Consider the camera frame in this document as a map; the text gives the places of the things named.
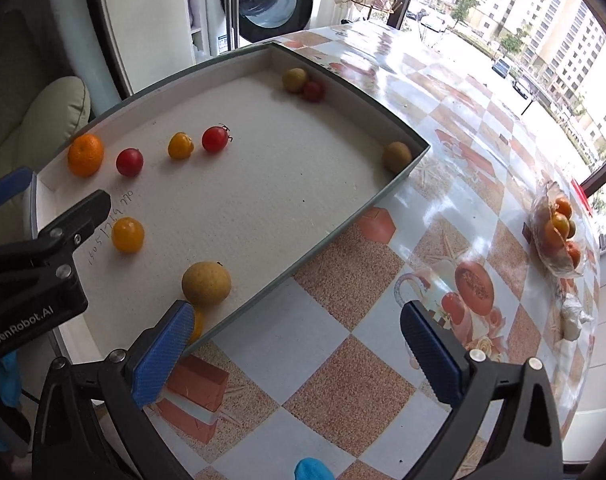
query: car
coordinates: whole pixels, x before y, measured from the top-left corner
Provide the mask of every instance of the car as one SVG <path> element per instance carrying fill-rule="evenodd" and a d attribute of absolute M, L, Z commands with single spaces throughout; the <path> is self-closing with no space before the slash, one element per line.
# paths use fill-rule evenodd
<path fill-rule="evenodd" d="M 405 15 L 410 19 L 410 20 L 416 20 L 417 22 L 420 22 L 420 20 L 422 20 L 422 18 L 424 16 L 427 16 L 427 10 L 425 9 L 421 9 L 418 12 L 412 12 L 411 10 L 408 10 Z"/>
<path fill-rule="evenodd" d="M 522 83 L 520 80 L 514 80 L 512 82 L 512 88 L 516 90 L 520 94 L 523 99 L 529 99 L 531 96 L 531 92 L 529 91 L 529 87 L 527 84 Z"/>
<path fill-rule="evenodd" d="M 445 25 L 445 20 L 439 18 L 438 16 L 434 16 L 433 14 L 424 16 L 419 23 L 423 27 L 427 27 L 434 32 L 445 32 L 447 28 Z"/>
<path fill-rule="evenodd" d="M 510 62 L 503 57 L 492 65 L 492 70 L 494 70 L 494 72 L 496 72 L 499 76 L 505 79 L 510 73 L 511 67 L 512 65 L 510 64 Z"/>

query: blue gripper pad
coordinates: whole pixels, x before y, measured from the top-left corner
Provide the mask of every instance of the blue gripper pad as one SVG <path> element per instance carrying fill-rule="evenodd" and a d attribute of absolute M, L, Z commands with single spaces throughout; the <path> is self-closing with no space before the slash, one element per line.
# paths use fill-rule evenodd
<path fill-rule="evenodd" d="M 411 302 L 401 311 L 401 332 L 437 399 L 456 408 L 464 397 L 462 371 Z"/>
<path fill-rule="evenodd" d="M 32 182 L 32 170 L 21 167 L 0 178 L 0 206 L 25 191 Z"/>
<path fill-rule="evenodd" d="M 182 303 L 132 372 L 132 397 L 139 408 L 157 400 L 192 335 L 194 309 L 187 301 Z"/>

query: plastic bag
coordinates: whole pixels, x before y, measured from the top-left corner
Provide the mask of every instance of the plastic bag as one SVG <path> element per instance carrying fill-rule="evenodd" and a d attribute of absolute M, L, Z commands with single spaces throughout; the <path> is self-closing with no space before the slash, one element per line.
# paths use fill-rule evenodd
<path fill-rule="evenodd" d="M 582 276 L 585 267 L 585 225 L 577 215 L 572 216 L 572 220 L 576 223 L 576 233 L 571 241 L 580 249 L 580 260 L 574 268 L 572 258 L 567 252 L 565 240 L 551 225 L 554 203 L 561 196 L 566 195 L 557 182 L 545 183 L 532 204 L 530 227 L 536 250 L 545 267 L 557 278 L 578 278 Z"/>
<path fill-rule="evenodd" d="M 582 309 L 582 305 L 576 296 L 568 294 L 561 307 L 561 329 L 563 330 L 563 339 L 567 341 L 576 341 L 579 338 L 582 324 L 594 321 Z"/>

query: cabinet door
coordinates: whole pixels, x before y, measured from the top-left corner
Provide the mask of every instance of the cabinet door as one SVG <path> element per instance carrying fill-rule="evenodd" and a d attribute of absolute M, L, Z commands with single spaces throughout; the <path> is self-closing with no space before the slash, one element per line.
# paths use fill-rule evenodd
<path fill-rule="evenodd" d="M 133 92 L 194 64 L 187 0 L 103 0 L 115 54 Z"/>

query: glossy plastic tablecloth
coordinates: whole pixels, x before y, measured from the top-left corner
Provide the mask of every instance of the glossy plastic tablecloth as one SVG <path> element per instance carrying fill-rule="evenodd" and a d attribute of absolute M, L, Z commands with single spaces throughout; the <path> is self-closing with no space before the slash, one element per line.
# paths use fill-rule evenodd
<path fill-rule="evenodd" d="M 344 480 L 402 478 L 449 410 L 401 336 L 412 299 L 446 326 L 444 308 L 462 307 L 455 333 L 466 348 L 539 357 L 564 435 L 596 321 L 562 340 L 560 306 L 569 291 L 596 317 L 599 268 L 589 226 L 582 278 L 553 278 L 536 254 L 538 182 L 557 180 L 589 223 L 558 166 L 485 86 L 408 34 L 362 22 L 277 40 L 379 100 L 432 149 L 394 195 L 175 370 L 168 387 L 205 412 L 152 406 L 165 441 L 200 479 L 292 478 L 306 456 Z M 499 407 L 460 474 L 479 460 Z"/>

